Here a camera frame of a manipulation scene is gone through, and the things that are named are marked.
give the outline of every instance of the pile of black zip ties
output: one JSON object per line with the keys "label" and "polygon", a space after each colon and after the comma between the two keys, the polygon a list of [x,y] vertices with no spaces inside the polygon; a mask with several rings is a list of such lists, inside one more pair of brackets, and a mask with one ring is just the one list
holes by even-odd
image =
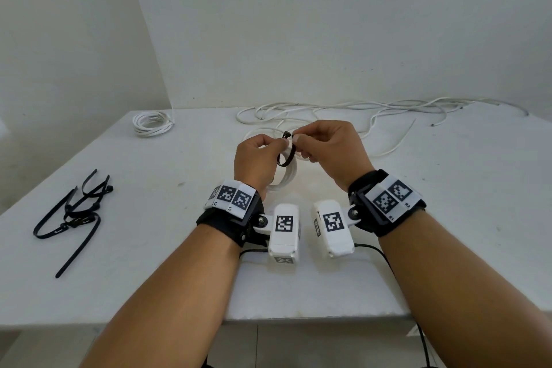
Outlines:
{"label": "pile of black zip ties", "polygon": [[[94,226],[92,227],[92,230],[84,239],[84,241],[80,244],[80,246],[77,248],[77,250],[74,251],[74,253],[71,255],[69,260],[65,262],[64,266],[61,267],[61,269],[57,272],[56,278],[59,278],[65,270],[71,265],[73,260],[79,255],[80,252],[86,247],[90,239],[92,239],[94,233],[100,226],[101,218],[98,215],[96,211],[100,209],[100,202],[103,199],[104,195],[113,192],[113,186],[108,185],[109,181],[109,175],[107,175],[106,180],[104,180],[102,183],[100,183],[98,186],[96,186],[93,190],[90,192],[85,191],[85,185],[86,183],[98,172],[98,169],[95,169],[90,176],[88,176],[85,181],[82,183],[82,186],[80,190],[82,191],[82,198],[75,202],[73,205],[70,204],[74,194],[78,191],[78,186],[75,186],[72,190],[69,191],[69,193],[60,201],[58,202],[51,210],[44,216],[42,220],[37,224],[37,226],[32,231],[33,235],[37,237],[38,239],[48,239],[50,237],[53,237],[55,235],[58,235],[59,233],[63,233],[70,228],[77,228],[80,225],[86,225],[90,223],[94,223]],[[79,207],[83,202],[90,198],[96,198],[94,203],[90,206],[90,208],[86,210],[77,211],[77,207]],[[45,225],[46,221],[48,221],[55,213],[58,211],[61,206],[65,205],[65,214],[64,214],[64,222],[59,225],[58,228],[55,230],[46,233],[46,234],[38,234],[39,230],[42,228],[43,225]]]}

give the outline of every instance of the wrist strap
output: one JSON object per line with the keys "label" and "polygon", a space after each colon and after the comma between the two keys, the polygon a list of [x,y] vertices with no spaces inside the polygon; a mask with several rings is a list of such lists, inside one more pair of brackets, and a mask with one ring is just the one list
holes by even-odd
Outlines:
{"label": "wrist strap", "polygon": [[349,186],[349,203],[355,205],[361,221],[356,226],[385,236],[417,210],[424,210],[422,196],[383,169],[369,172]]}
{"label": "wrist strap", "polygon": [[205,211],[196,224],[216,228],[240,247],[245,242],[267,246],[270,236],[257,233],[251,223],[265,212],[259,193],[251,186],[236,180],[225,180],[213,190],[203,208]]}

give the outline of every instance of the tangled white cable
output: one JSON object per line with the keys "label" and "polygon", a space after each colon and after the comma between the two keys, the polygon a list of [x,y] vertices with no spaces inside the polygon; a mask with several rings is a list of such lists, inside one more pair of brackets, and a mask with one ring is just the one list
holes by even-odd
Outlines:
{"label": "tangled white cable", "polygon": [[164,112],[145,111],[134,115],[133,125],[138,137],[153,137],[169,131],[175,122]]}
{"label": "tangled white cable", "polygon": [[[443,96],[443,97],[438,97],[437,99],[433,99],[431,101],[425,101],[421,99],[405,99],[402,101],[396,101],[396,102],[390,102],[390,103],[381,103],[381,102],[372,102],[372,101],[352,101],[352,102],[337,103],[335,105],[316,105],[312,103],[296,104],[292,102],[276,102],[274,104],[268,103],[266,105],[261,105],[259,107],[253,106],[250,108],[245,108],[236,114],[236,120],[238,120],[242,124],[247,124],[247,125],[260,125],[260,124],[266,124],[269,122],[270,123],[278,122],[275,127],[263,126],[263,127],[252,129],[244,136],[244,140],[245,140],[246,138],[250,137],[253,132],[261,132],[261,131],[272,131],[275,137],[280,137],[281,134],[284,132],[284,130],[282,130],[280,126],[283,125],[285,122],[289,122],[289,121],[295,122],[293,125],[288,126],[289,128],[286,128],[287,131],[292,132],[294,129],[297,129],[300,126],[306,125],[315,120],[319,120],[320,118],[316,113],[320,110],[327,110],[327,109],[341,109],[341,110],[354,110],[354,111],[375,110],[375,113],[368,120],[368,128],[364,131],[357,131],[361,136],[361,138],[365,138],[370,134],[370,131],[372,130],[372,128],[374,128],[378,117],[383,117],[387,115],[396,115],[396,114],[409,112],[409,111],[421,112],[421,113],[439,113],[443,115],[443,119],[436,123],[431,124],[432,127],[436,127],[438,125],[441,125],[443,122],[445,122],[446,117],[449,113],[458,111],[459,109],[462,109],[465,106],[471,105],[475,102],[482,102],[485,104],[487,103],[492,105],[506,104],[520,109],[525,113],[525,115],[529,115],[529,112],[526,109],[510,102],[499,101],[499,100],[490,99],[490,98],[470,99],[470,98],[452,98],[452,97]],[[245,120],[241,117],[244,112],[252,111],[252,110],[254,111],[255,120]],[[312,113],[313,118],[307,119],[304,117],[304,115],[302,117],[290,115],[290,113],[304,113],[304,112]],[[394,152],[405,140],[406,136],[409,134],[415,122],[416,120],[414,119],[410,124],[410,127],[407,129],[406,133],[404,133],[402,138],[395,144],[395,146],[392,149],[380,154],[371,154],[370,157],[372,158],[381,157]],[[302,157],[298,154],[296,154],[295,157],[302,159]],[[277,185],[269,185],[268,189],[271,191],[275,191],[283,188],[285,185],[291,182],[296,172],[297,172],[297,163],[294,158],[292,163],[286,168],[286,174],[282,179],[282,181]]]}

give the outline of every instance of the person's right arm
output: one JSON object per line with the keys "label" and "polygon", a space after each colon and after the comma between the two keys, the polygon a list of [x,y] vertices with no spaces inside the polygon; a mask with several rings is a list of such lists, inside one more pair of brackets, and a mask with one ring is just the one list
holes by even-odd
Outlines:
{"label": "person's right arm", "polygon": [[[293,142],[345,191],[374,170],[349,122],[316,121],[296,130]],[[545,314],[427,212],[415,212],[379,242],[448,368],[552,367]]]}

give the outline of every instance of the person's left arm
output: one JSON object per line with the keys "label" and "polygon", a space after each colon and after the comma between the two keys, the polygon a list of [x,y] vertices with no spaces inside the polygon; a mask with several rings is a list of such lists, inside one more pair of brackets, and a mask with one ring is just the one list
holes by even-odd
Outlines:
{"label": "person's left arm", "polygon": [[[243,141],[236,151],[234,179],[264,199],[276,158],[287,145],[264,134]],[[223,321],[238,257],[233,240],[198,225],[121,307],[81,368],[200,367]]]}

